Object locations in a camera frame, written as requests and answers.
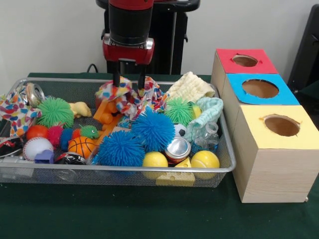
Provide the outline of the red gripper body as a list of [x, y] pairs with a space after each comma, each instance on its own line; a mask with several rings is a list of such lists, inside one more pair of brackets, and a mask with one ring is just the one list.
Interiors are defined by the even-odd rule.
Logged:
[[150, 49], [142, 49], [103, 43], [103, 52], [107, 61], [118, 62], [120, 60], [129, 60], [135, 61], [138, 65], [148, 65], [153, 57], [154, 46]]

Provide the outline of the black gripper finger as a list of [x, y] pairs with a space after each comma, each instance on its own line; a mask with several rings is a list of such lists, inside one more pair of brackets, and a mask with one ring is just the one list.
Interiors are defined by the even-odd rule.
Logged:
[[113, 71], [113, 86], [119, 87], [120, 85], [120, 62], [114, 62], [114, 71]]
[[141, 65], [140, 75], [138, 79], [138, 94], [141, 96], [143, 94], [145, 86], [145, 76], [146, 76], [146, 65]]

